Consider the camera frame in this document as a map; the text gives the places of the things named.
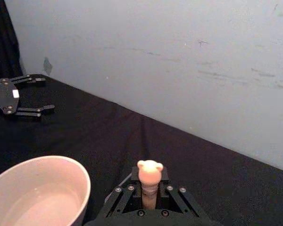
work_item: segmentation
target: table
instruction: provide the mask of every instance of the table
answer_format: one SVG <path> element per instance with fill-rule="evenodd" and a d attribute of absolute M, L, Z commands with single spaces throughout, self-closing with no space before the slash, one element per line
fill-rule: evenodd
<path fill-rule="evenodd" d="M 208 215 L 224 225 L 283 225 L 283 171 L 180 131 L 110 101 L 47 78 L 46 87 L 21 89 L 21 105 L 54 104 L 41 121 L 0 114 L 0 173 L 22 161 L 63 155 L 91 177 L 84 222 L 138 160 L 168 168 Z"/>

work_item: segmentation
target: white wall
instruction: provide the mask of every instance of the white wall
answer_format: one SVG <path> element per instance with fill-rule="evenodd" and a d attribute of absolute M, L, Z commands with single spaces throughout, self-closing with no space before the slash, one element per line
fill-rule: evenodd
<path fill-rule="evenodd" d="M 28 73 L 283 169 L 283 0 L 6 2 Z"/>

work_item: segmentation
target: bear-shaped object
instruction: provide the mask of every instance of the bear-shaped object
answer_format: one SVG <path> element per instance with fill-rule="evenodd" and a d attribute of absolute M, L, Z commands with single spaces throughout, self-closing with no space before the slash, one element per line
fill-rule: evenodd
<path fill-rule="evenodd" d="M 156 206 L 158 184 L 164 166 L 153 160 L 138 161 L 138 177 L 142 188 L 142 204 L 144 209 L 153 210 Z"/>

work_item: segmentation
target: water in bowl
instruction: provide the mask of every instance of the water in bowl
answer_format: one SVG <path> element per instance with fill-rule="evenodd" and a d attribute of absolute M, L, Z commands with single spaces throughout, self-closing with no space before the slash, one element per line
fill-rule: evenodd
<path fill-rule="evenodd" d="M 2 226 L 67 226 L 81 207 L 77 193 L 64 184 L 46 184 L 22 196 Z"/>

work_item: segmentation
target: bear ear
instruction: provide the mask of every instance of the bear ear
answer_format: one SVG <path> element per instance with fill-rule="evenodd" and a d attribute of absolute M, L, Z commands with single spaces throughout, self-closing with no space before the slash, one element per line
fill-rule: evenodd
<path fill-rule="evenodd" d="M 144 164 L 145 164 L 145 161 L 140 160 L 140 161 L 138 161 L 138 163 L 137 163 L 137 167 L 140 169 L 141 167 L 144 166 Z"/>
<path fill-rule="evenodd" d="M 157 163 L 156 168 L 161 172 L 164 169 L 164 166 L 161 163 Z"/>

